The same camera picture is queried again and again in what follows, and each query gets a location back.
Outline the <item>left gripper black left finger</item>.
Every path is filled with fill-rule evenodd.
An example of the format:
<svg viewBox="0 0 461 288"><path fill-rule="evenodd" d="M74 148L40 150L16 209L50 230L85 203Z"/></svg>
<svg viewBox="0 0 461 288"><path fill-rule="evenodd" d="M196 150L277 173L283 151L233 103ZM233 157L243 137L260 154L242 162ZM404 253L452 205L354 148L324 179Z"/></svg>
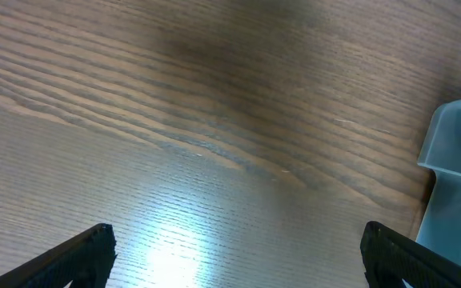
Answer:
<svg viewBox="0 0 461 288"><path fill-rule="evenodd" d="M106 286L117 257L113 226L99 223L0 276L0 287Z"/></svg>

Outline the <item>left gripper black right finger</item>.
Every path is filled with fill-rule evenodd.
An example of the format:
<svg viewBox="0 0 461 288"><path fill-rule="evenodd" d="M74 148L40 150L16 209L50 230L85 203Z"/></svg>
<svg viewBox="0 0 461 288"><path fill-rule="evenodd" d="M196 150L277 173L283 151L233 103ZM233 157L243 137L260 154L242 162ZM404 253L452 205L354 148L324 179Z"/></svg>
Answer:
<svg viewBox="0 0 461 288"><path fill-rule="evenodd" d="M360 252L370 288L461 288L461 266L379 222L366 224Z"/></svg>

